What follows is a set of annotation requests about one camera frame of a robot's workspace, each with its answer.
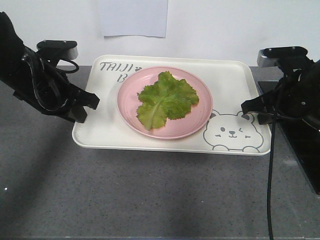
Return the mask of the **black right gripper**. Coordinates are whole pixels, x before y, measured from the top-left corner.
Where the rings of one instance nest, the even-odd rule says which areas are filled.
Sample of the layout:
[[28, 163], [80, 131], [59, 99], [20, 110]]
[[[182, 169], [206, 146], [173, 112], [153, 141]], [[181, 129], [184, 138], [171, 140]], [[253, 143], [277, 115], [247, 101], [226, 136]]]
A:
[[241, 104], [243, 114], [258, 113], [260, 125], [283, 119], [320, 120], [320, 62], [309, 66], [280, 67], [284, 76], [276, 88]]

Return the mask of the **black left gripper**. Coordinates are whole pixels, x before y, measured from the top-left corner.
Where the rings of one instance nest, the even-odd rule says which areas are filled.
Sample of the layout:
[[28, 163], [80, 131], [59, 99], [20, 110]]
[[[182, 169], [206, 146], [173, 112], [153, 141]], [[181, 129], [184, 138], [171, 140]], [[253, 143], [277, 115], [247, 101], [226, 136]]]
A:
[[70, 83], [67, 74], [78, 70], [73, 60], [47, 60], [31, 49], [21, 49], [12, 54], [13, 95], [42, 114], [84, 123], [84, 107], [96, 110], [100, 99]]

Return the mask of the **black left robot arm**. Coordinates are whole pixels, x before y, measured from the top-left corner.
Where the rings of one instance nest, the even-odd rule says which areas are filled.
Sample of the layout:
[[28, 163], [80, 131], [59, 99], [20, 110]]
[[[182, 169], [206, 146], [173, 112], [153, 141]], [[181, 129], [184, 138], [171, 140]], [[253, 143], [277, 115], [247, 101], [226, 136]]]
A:
[[24, 45], [5, 12], [0, 14], [0, 80], [13, 95], [39, 112], [70, 122], [84, 123], [85, 107], [95, 110], [100, 99], [72, 84], [67, 75], [79, 66], [77, 42], [43, 40], [37, 51]]

